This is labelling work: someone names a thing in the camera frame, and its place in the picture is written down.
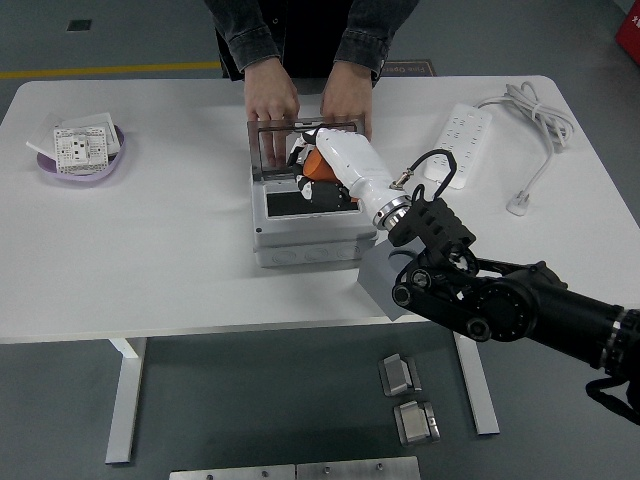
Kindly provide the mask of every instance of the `electrical outlet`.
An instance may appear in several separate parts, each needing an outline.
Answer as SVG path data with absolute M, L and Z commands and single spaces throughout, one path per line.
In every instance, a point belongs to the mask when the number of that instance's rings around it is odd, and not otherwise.
M 469 105 L 458 103 L 453 107 L 442 133 L 434 148 L 442 148 L 453 153 L 458 169 L 451 179 L 451 188 L 463 188 L 478 162 L 482 141 L 484 140 L 492 116 Z M 445 155 L 434 155 L 427 159 L 424 176 L 429 180 L 442 182 L 449 174 L 449 161 Z
M 104 127 L 55 128 L 58 173 L 90 175 L 109 166 Z

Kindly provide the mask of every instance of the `yellow floor line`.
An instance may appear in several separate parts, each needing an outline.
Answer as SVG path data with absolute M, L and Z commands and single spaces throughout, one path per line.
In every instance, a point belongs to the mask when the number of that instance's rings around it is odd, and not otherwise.
M 0 79 L 10 78 L 43 78 L 43 77 L 74 77 L 82 75 L 109 75 L 114 73 L 135 72 L 166 72 L 172 70 L 215 70 L 220 68 L 220 62 L 191 62 L 191 63 L 156 63 L 149 65 L 115 65 L 111 67 L 60 68 L 55 70 L 22 70 L 15 72 L 0 72 Z

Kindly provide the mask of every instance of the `electrical junction box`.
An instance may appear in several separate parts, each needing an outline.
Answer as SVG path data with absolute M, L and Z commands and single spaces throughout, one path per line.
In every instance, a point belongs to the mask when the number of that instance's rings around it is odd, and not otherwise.
M 248 122 L 251 205 L 256 261 L 261 267 L 359 259 L 378 231 L 360 203 L 332 210 L 308 202 L 286 160 L 302 132 L 323 126 L 363 132 L 362 117 L 323 123 L 321 118 Z M 278 165 L 267 152 L 280 152 Z

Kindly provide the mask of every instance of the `white cable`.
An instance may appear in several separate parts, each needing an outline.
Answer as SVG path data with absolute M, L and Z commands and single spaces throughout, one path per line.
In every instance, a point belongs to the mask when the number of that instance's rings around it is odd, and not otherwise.
M 547 147 L 547 158 L 527 185 L 514 195 L 507 204 L 507 210 L 514 215 L 522 216 L 529 205 L 529 194 L 533 185 L 542 176 L 551 163 L 554 154 L 554 145 L 559 149 L 566 147 L 573 136 L 574 126 L 569 116 L 555 108 L 547 107 L 538 99 L 531 82 L 524 82 L 520 87 L 507 85 L 507 93 L 502 97 L 488 98 L 478 102 L 475 107 L 482 108 L 486 105 L 505 104 L 507 107 L 516 107 L 526 118 L 531 120 L 540 130 Z

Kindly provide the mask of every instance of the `plug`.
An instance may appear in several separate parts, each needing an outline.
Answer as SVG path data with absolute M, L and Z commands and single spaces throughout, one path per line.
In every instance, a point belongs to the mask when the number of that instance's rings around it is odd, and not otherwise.
M 511 197 L 509 203 L 507 203 L 507 210 L 518 217 L 522 217 L 527 213 L 529 207 L 529 194 L 525 195 L 524 190 L 520 190 L 517 195 Z

